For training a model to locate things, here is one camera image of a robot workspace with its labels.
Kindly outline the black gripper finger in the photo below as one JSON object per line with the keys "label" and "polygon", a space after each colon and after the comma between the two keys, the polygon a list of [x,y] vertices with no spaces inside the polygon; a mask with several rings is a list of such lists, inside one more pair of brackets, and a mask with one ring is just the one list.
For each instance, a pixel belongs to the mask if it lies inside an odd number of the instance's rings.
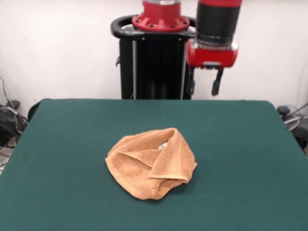
{"label": "black gripper finger", "polygon": [[220,83],[221,83],[221,79],[223,76],[223,72],[224,72],[223,68],[218,69],[216,79],[214,80],[213,86],[212,86],[212,91],[211,91],[212,96],[217,96],[219,94]]}

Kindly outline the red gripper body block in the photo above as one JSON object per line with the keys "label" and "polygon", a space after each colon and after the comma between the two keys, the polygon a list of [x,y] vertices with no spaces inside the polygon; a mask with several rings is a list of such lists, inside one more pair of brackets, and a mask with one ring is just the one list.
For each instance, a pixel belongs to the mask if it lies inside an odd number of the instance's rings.
{"label": "red gripper body block", "polygon": [[192,68],[230,68],[236,62],[238,44],[207,46],[195,39],[187,42],[187,63]]}

